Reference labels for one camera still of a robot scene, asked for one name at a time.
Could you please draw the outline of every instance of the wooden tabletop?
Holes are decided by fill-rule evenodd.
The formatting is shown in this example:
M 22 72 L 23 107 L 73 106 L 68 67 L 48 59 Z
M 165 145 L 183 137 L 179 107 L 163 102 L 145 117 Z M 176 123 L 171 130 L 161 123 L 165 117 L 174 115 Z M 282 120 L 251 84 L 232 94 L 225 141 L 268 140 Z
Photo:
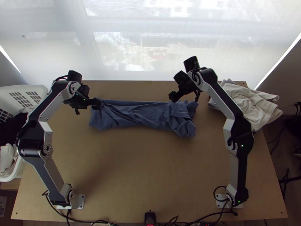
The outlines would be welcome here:
M 116 100 L 169 101 L 168 94 L 177 90 L 173 81 L 84 83 L 90 87 L 90 97 Z M 194 95 L 184 99 L 192 101 Z M 136 223 L 143 222 L 144 213 L 151 209 L 158 222 L 178 214 L 181 222 L 219 212 L 213 190 L 229 183 L 229 152 L 223 141 L 225 117 L 207 103 L 208 95 L 201 93 L 192 139 L 150 128 L 97 131 L 88 126 L 90 109 L 80 110 L 77 116 L 71 107 L 62 105 L 49 120 L 53 159 L 65 182 L 86 197 L 84 208 L 73 210 L 71 216 Z M 254 137 L 246 179 L 249 199 L 237 210 L 237 217 L 224 214 L 222 220 L 287 217 L 263 132 Z M 33 167 L 27 165 L 12 218 L 65 221 L 41 196 L 45 190 Z

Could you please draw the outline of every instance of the beige garment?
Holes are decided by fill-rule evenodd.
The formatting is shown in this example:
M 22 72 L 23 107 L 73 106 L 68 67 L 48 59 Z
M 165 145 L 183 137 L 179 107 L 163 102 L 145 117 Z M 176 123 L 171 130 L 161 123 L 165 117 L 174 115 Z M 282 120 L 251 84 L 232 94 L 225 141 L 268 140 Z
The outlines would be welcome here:
M 255 131 L 283 114 L 283 111 L 279 110 L 278 105 L 275 104 L 279 96 L 229 83 L 226 83 L 223 89 L 240 107 L 244 117 Z

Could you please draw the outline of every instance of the laundry basket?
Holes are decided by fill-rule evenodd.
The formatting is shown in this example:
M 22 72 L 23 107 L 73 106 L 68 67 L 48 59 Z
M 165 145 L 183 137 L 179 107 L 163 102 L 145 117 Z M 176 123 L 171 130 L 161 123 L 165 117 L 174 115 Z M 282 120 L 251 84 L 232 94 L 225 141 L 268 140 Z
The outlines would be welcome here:
M 0 87 L 0 123 L 18 114 L 26 107 L 37 106 L 47 96 L 47 88 L 43 85 L 19 85 Z M 0 175 L 0 182 L 8 182 L 21 178 L 25 162 L 18 156 L 8 172 Z

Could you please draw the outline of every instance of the sheer curtain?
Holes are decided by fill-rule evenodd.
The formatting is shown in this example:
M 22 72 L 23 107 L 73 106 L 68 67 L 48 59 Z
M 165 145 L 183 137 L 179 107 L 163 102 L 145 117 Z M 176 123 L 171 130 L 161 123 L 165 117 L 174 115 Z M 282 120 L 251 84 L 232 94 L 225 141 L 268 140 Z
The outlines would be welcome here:
M 29 84 L 173 80 L 196 55 L 254 88 L 301 32 L 299 0 L 0 0 L 0 45 Z

